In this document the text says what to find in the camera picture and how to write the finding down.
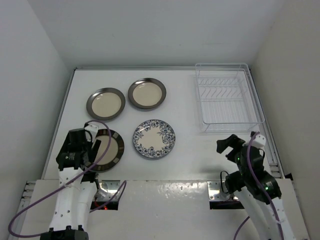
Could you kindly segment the blue floral white plate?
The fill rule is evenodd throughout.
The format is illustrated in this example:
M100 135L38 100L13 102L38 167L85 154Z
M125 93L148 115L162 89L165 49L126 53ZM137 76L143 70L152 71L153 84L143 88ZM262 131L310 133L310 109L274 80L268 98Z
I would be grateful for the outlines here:
M176 134L167 122L150 119L136 127L132 140L140 155L149 159L159 159L168 155L174 148Z

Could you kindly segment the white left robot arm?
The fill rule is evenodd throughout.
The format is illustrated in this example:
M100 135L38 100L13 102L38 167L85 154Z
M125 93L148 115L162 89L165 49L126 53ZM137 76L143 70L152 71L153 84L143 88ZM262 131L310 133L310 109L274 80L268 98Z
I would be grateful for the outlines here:
M56 157L59 186L54 214L42 240L87 240L88 216L98 190L95 172L85 167L97 156L101 141L95 141L98 127L89 124L68 132Z

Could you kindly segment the grey rim plate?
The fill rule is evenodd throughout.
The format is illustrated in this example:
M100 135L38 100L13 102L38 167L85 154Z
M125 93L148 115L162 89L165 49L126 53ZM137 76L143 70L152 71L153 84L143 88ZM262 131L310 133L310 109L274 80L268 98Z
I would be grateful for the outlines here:
M164 102L167 89L158 79L145 77L130 85L127 96L136 108L150 110L159 107Z
M124 94L113 87L100 88L93 92L86 102L87 113L95 120L109 121L124 110Z

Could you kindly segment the dark striped rim plate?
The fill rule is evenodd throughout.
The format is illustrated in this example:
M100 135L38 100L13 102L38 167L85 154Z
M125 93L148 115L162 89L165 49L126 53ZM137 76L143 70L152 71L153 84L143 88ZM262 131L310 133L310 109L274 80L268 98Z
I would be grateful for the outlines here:
M111 142L108 148L107 153L103 158L98 162L98 164L91 169L93 172L106 172L113 168L121 159L124 154L125 144L121 135L114 131L110 130L111 133ZM97 132L96 140L100 140L99 150L97 152L94 162L97 162L98 159L102 156L103 152L106 150L109 143L109 132L107 129L100 129Z

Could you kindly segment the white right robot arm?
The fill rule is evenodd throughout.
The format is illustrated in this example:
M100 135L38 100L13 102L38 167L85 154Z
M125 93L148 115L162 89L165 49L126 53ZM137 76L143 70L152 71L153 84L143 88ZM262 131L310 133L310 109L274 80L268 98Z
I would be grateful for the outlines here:
M225 157L238 167L225 177L226 193L238 198L261 240L294 240L280 186L264 167L265 145L266 137L258 131L251 132L249 141L235 134L217 140L217 153L231 148Z

